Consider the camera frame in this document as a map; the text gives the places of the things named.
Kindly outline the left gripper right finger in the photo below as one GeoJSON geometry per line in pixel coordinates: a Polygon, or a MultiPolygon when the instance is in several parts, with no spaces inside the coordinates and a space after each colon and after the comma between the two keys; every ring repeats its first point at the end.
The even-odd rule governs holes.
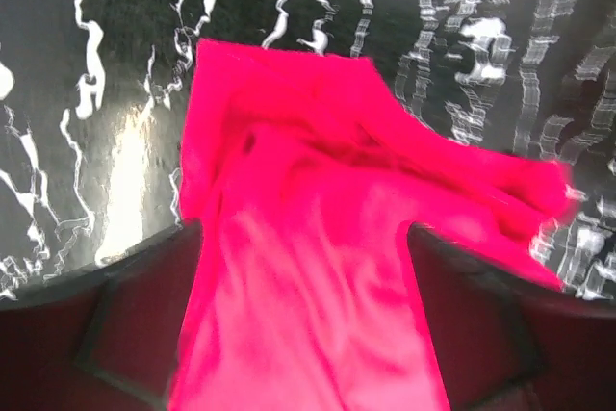
{"type": "Polygon", "coordinates": [[[485,262],[418,224],[407,242],[451,409],[539,409],[540,352],[512,294],[485,262]]]}

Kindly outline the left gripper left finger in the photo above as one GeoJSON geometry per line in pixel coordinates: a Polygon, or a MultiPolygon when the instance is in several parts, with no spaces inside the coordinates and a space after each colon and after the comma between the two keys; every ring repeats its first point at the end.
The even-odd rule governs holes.
{"type": "Polygon", "coordinates": [[[166,410],[201,243],[199,223],[180,225],[106,267],[76,366],[148,410],[166,410]]]}

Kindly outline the magenta t shirt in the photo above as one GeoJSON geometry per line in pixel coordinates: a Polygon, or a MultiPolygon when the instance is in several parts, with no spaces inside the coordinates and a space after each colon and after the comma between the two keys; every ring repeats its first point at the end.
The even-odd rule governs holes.
{"type": "Polygon", "coordinates": [[[447,409],[414,223],[561,285],[529,247],[569,167],[440,136],[367,58],[201,40],[181,170],[203,243],[173,410],[447,409]]]}

